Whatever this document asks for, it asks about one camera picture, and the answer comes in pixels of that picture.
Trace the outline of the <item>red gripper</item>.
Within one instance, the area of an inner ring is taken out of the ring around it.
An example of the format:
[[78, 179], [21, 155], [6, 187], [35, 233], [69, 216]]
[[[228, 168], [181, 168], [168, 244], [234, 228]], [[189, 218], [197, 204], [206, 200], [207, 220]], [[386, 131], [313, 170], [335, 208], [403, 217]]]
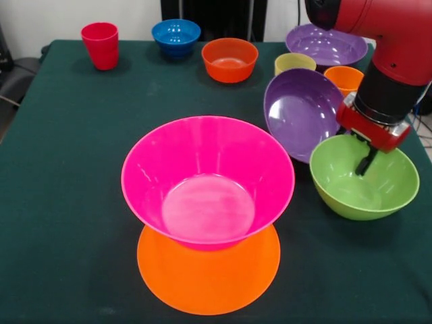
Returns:
[[368, 141], [369, 152], [355, 169], [357, 176], [363, 176], [371, 166], [378, 150], [389, 153], [406, 139], [411, 126], [403, 121], [396, 126], [382, 126], [366, 118], [355, 109], [353, 104], [342, 102], [336, 113], [336, 120], [343, 129], [351, 131], [357, 140]]

